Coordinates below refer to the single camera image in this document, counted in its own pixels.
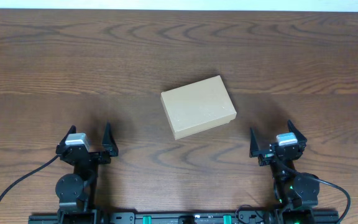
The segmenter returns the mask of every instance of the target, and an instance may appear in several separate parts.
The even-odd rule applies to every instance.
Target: black cable
[[[347,213],[348,213],[348,211],[349,211],[349,209],[351,207],[351,196],[349,195],[349,193],[347,193],[347,191],[345,189],[343,189],[342,187],[340,187],[338,185],[330,183],[328,181],[321,180],[319,178],[315,178],[315,177],[312,177],[312,176],[309,176],[309,175],[303,175],[302,173],[300,173],[300,172],[298,172],[296,170],[293,170],[293,169],[287,167],[286,165],[284,165],[284,163],[279,158],[277,158],[276,156],[275,156],[275,161],[282,169],[285,169],[286,171],[288,171],[288,172],[290,172],[292,174],[300,175],[300,176],[302,176],[304,178],[320,182],[322,184],[328,185],[330,187],[333,187],[333,188],[338,189],[341,192],[343,192],[345,194],[346,198],[347,198],[347,205],[346,205],[346,208],[345,208],[343,214],[341,215],[341,217],[339,217],[339,220],[336,222],[336,224],[339,224],[345,218],[345,216],[347,215]]]
[[[16,184],[18,184],[20,181],[28,178],[29,176],[35,174],[36,172],[42,170],[43,168],[47,167],[49,164],[51,164],[53,161],[55,161],[59,156],[55,156],[53,159],[51,159],[49,162],[47,162],[46,164],[40,166],[39,168],[29,172],[28,174],[22,176],[21,178],[17,179],[15,182],[13,182],[13,184],[11,184],[0,196],[0,203],[1,203],[1,200],[4,198],[4,196],[7,194],[7,192],[9,190],[11,190]]]
[[[242,222],[242,223],[244,223],[244,224],[249,224],[249,223],[243,222],[243,221],[239,218],[239,210],[240,210],[242,207],[244,207],[244,206],[253,208],[253,206],[251,206],[251,205],[240,205],[240,207],[237,208],[237,210],[236,210],[236,212],[234,213],[234,215],[236,216],[236,218],[237,218],[240,222]],[[257,216],[258,216],[259,218],[262,219],[262,221],[256,222],[256,224],[262,223],[262,222],[264,221],[264,218],[263,218],[261,215],[259,215],[258,211],[255,210],[254,212],[257,214]]]

